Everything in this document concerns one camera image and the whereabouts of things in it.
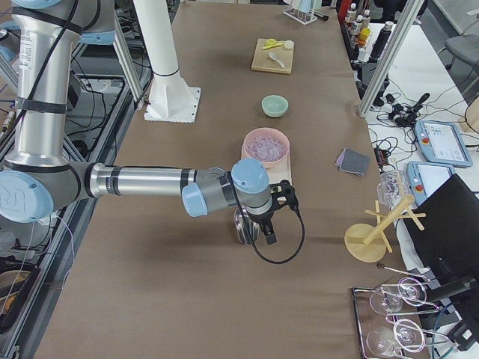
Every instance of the green bowl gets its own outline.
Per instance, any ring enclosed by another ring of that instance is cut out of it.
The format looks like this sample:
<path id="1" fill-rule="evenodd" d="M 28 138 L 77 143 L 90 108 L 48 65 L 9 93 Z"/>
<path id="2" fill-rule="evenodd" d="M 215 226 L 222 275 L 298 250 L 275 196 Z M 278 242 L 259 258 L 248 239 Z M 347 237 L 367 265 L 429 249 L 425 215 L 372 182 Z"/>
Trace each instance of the green bowl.
<path id="1" fill-rule="evenodd" d="M 286 112 L 288 103 L 283 96 L 269 95 L 261 101 L 261 107 L 268 116 L 280 117 Z"/>

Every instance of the table surface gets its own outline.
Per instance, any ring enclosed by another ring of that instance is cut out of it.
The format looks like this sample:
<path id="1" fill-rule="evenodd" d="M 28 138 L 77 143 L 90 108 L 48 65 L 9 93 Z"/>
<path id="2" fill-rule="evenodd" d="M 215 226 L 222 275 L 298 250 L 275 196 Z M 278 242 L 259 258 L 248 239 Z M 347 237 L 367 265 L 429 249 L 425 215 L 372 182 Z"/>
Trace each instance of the table surface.
<path id="1" fill-rule="evenodd" d="M 381 27 L 381 24 L 371 24 L 373 36 L 368 48 L 372 47 Z M 386 93 L 393 93 L 394 96 L 398 97 L 398 102 L 414 105 L 414 100 L 417 101 L 423 93 L 430 93 L 430 98 L 424 103 L 424 108 L 420 110 L 420 119 L 452 123 L 464 121 L 462 115 L 464 115 L 467 104 L 419 25 L 413 25 L 410 28 L 400 51 L 394 59 L 389 71 L 389 78 L 392 83 L 386 89 Z M 415 149 L 408 143 L 410 139 L 405 141 L 406 130 L 383 126 L 390 124 L 390 121 L 386 120 L 381 123 L 377 120 L 378 114 L 380 114 L 380 118 L 387 118 L 387 116 L 381 114 L 390 112 L 390 105 L 385 105 L 375 111 L 369 111 L 366 116 L 371 129 L 372 141 L 394 136 L 399 140 L 398 147 L 405 150 Z M 467 134 L 476 136 L 473 132 L 467 132 Z M 463 136 L 463 140 L 466 144 L 476 144 L 478 142 L 467 135 Z M 479 191 L 479 152 L 476 149 L 475 147 L 469 148 L 469 153 L 474 162 L 471 168 L 455 168 L 455 171 L 472 191 Z M 392 163 L 403 171 L 406 170 L 409 161 L 426 161 L 420 150 L 414 150 L 413 153 L 395 150 L 391 159 L 393 160 Z M 406 267 L 413 269 L 424 266 L 415 252 L 411 237 L 402 221 L 399 221 L 397 225 L 397 237 Z M 447 333 L 453 326 L 446 325 L 440 331 Z M 449 346 L 450 344 L 446 343 L 437 345 L 437 348 L 441 354 L 444 354 Z M 479 358 L 479 344 L 475 343 L 467 352 L 455 350 L 448 357 L 451 359 Z"/>
<path id="2" fill-rule="evenodd" d="M 302 252 L 273 266 L 239 245 L 233 210 L 190 218 L 178 197 L 100 200 L 36 358 L 358 358 L 350 288 L 390 277 L 355 260 L 348 226 L 373 223 L 379 176 L 340 172 L 344 147 L 373 158 L 338 22 L 304 26 L 270 5 L 183 3 L 173 24 L 180 71 L 201 86 L 194 124 L 135 116 L 119 165 L 231 168 L 254 128 L 291 143 L 293 183 L 306 226 Z M 290 76 L 249 69 L 260 37 L 296 44 Z M 290 102 L 269 119 L 260 101 Z M 273 218 L 281 259 L 300 237 L 292 212 Z M 397 246 L 384 263 L 402 266 Z"/>

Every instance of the blue tablet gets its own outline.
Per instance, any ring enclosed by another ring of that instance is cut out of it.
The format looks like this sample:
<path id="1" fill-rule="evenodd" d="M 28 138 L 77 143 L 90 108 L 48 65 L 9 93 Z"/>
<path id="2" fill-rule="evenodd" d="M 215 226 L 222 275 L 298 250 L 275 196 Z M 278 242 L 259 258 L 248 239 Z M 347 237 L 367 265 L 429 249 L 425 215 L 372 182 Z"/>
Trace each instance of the blue tablet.
<path id="1" fill-rule="evenodd" d="M 427 161 L 455 167 L 472 166 L 471 155 L 454 123 L 420 120 L 414 131 Z"/>
<path id="2" fill-rule="evenodd" d="M 456 171 L 452 165 L 411 161 L 407 164 L 407 177 L 415 202 L 419 206 Z"/>

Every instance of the computer monitor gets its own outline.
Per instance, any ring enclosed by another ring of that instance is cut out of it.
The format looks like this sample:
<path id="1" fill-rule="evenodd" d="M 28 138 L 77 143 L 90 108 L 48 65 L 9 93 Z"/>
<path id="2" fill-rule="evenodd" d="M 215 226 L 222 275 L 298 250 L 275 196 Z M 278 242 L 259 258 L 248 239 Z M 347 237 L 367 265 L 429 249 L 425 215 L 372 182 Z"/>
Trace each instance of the computer monitor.
<path id="1" fill-rule="evenodd" d="M 424 231 L 411 220 L 405 224 L 418 256 L 444 286 L 461 277 L 479 280 L 479 199 L 453 174 L 415 212 Z M 479 341 L 479 289 L 450 297 L 472 336 Z"/>

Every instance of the wooden cutting board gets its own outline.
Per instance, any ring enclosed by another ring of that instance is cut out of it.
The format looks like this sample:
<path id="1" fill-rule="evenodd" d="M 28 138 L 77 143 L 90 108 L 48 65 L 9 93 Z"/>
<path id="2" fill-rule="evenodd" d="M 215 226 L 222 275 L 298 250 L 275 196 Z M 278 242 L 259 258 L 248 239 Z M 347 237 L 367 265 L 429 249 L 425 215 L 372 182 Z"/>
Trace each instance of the wooden cutting board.
<path id="1" fill-rule="evenodd" d="M 294 48 L 286 50 L 283 46 L 273 47 L 271 49 L 262 50 L 266 39 L 257 39 L 256 49 L 254 50 L 253 62 L 251 69 L 254 71 L 266 71 L 267 73 L 286 73 L 291 74 L 293 69 Z M 276 54 L 279 60 L 283 61 L 284 69 L 279 66 L 278 62 L 268 57 L 268 52 Z"/>

